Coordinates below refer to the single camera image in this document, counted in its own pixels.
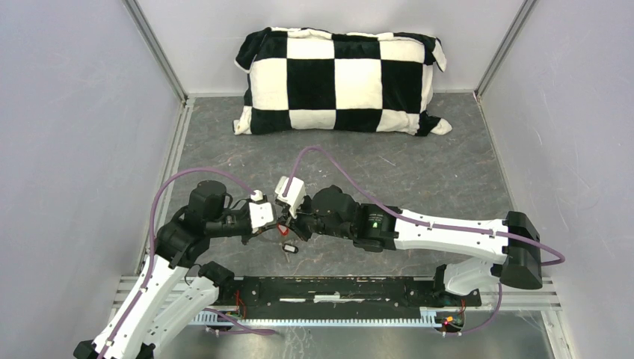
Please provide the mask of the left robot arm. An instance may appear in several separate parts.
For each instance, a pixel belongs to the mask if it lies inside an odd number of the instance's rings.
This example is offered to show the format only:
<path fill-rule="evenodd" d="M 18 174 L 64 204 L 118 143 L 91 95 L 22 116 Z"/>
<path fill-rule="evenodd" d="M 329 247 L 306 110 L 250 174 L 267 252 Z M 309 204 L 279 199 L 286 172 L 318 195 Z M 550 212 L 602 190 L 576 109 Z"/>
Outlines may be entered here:
<path fill-rule="evenodd" d="M 158 358 L 204 307 L 229 303 L 235 295 L 233 273 L 215 262 L 202 265 L 170 305 L 165 301 L 209 249 L 211 239 L 239 236 L 247 241 L 274 227 L 274 207 L 261 191 L 245 198 L 240 208 L 232 202 L 223 183 L 200 182 L 188 204 L 159 229 L 155 252 L 115 317 L 95 339 L 80 342 L 73 356 Z"/>

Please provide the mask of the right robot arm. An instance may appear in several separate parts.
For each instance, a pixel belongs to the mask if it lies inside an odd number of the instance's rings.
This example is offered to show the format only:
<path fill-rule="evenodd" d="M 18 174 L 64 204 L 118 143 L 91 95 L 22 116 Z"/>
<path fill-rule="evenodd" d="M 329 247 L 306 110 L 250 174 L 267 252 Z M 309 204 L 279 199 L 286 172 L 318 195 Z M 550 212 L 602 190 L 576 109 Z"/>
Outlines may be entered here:
<path fill-rule="evenodd" d="M 431 293 L 439 304 L 453 304 L 462 295 L 495 283 L 526 290 L 543 286 L 539 233 L 522 212 L 466 221 L 358 203 L 335 185 L 312 197 L 299 182 L 275 193 L 283 209 L 280 224 L 304 241 L 318 234 L 350 239 L 354 247 L 368 252 L 424 249 L 467 256 L 461 263 L 437 267 Z"/>

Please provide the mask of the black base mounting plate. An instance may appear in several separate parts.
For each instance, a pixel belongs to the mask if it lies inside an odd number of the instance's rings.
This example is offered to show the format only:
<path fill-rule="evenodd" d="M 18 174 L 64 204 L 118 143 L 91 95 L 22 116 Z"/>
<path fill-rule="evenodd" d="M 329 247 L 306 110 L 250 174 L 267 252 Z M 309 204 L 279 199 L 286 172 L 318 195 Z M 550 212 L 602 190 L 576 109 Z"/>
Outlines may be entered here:
<path fill-rule="evenodd" d="M 476 289 L 454 295 L 424 277 L 243 277 L 226 281 L 214 306 L 246 319 L 415 319 L 481 303 Z"/>

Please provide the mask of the black and white checkered pillow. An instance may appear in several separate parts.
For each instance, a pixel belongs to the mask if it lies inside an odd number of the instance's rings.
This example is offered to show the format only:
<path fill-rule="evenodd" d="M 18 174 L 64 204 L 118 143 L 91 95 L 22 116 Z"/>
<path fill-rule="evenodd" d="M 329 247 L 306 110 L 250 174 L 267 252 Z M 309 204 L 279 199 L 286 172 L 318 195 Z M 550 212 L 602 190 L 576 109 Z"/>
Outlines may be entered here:
<path fill-rule="evenodd" d="M 427 110 L 433 73 L 447 63 L 434 36 L 267 27 L 246 36 L 235 63 L 247 75 L 243 110 L 232 125 L 237 135 L 452 130 Z"/>

